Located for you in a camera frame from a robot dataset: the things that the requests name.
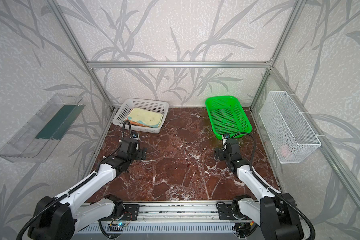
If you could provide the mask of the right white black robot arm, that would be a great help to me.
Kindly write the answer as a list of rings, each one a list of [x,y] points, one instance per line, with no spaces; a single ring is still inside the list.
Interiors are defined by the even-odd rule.
[[[294,198],[269,185],[242,158],[239,141],[224,139],[223,147],[215,149],[215,158],[225,161],[228,169],[243,182],[255,196],[237,197],[233,201],[233,214],[238,219],[248,217],[262,231],[266,240],[302,240],[304,230]]]

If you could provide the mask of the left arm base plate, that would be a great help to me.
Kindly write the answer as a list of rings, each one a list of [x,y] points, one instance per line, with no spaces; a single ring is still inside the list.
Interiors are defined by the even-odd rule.
[[[140,205],[126,204],[115,207],[113,219],[118,221],[136,221],[138,219]]]

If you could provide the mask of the light blue towel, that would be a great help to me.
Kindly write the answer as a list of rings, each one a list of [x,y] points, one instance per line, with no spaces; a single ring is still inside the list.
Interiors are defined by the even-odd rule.
[[[144,125],[143,127],[158,128],[161,125],[163,118],[164,115],[161,113],[133,108],[126,116],[125,120],[140,121]]]

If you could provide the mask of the aluminium frame rail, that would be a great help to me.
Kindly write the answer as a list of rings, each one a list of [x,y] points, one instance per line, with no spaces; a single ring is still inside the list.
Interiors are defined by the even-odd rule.
[[[171,62],[171,61],[90,61],[88,66],[99,68],[268,68],[262,61],[239,62]]]

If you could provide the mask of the green perforated plastic basket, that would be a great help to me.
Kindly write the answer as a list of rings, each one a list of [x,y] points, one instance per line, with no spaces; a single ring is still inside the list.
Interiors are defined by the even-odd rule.
[[[225,134],[251,133],[252,125],[239,100],[233,96],[210,97],[205,101],[213,132],[222,140]]]

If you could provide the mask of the cream orange patterned towel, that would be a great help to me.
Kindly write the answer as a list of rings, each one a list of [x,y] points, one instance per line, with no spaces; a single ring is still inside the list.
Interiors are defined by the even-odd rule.
[[[133,120],[129,120],[129,119],[127,119],[127,121],[129,121],[130,124],[134,125],[134,126],[141,126],[141,127],[144,126],[140,121],[133,121]]]

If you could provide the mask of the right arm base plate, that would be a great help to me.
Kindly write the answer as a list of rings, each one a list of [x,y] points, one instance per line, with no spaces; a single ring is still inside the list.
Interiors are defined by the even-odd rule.
[[[243,216],[235,215],[234,208],[232,207],[232,204],[227,204],[224,202],[217,202],[216,208],[218,210],[219,220],[229,220],[229,221],[235,221],[235,220],[243,220]]]

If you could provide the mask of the clear acrylic wall shelf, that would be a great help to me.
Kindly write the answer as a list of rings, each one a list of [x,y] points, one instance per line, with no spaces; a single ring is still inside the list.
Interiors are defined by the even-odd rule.
[[[55,94],[2,148],[11,163],[44,163],[85,105],[83,97]]]

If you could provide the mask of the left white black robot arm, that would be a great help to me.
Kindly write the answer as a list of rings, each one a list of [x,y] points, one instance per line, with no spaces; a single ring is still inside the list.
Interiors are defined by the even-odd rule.
[[[133,161],[144,160],[146,156],[147,150],[140,148],[137,133],[121,140],[116,154],[105,157],[90,175],[53,198],[42,198],[17,239],[27,234],[32,240],[70,240],[93,222],[122,218],[126,210],[123,200],[116,196],[108,195],[89,206],[82,205],[104,185],[126,172]]]

